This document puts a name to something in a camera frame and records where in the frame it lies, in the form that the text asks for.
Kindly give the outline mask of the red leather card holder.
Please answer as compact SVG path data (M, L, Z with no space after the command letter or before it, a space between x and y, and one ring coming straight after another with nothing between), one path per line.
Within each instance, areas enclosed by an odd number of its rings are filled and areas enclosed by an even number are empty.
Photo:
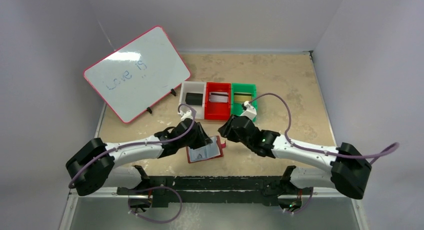
M186 147L187 161L189 164L224 156L223 149L227 146L226 140L222 142L219 136L211 136L210 139L211 143L206 146L197 149Z

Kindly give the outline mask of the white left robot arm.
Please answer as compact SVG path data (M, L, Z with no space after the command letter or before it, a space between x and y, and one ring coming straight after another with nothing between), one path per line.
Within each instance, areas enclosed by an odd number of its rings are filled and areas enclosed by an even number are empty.
M212 143L201 123L190 118L140 140L106 143L101 138L93 138L67 161L65 168L71 178L68 188L86 196L105 186L122 165L164 158L181 148L198 149Z

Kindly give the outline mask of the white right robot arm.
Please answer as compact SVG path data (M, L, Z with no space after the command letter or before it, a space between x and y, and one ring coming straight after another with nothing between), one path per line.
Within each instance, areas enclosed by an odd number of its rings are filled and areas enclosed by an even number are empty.
M297 140L289 142L280 133L260 130L248 117L236 115L230 116L218 132L261 157L289 159L310 166L287 167L282 177L285 184L298 189L332 188L357 200L364 197L372 166L351 144L319 146L320 153L309 152L296 147Z

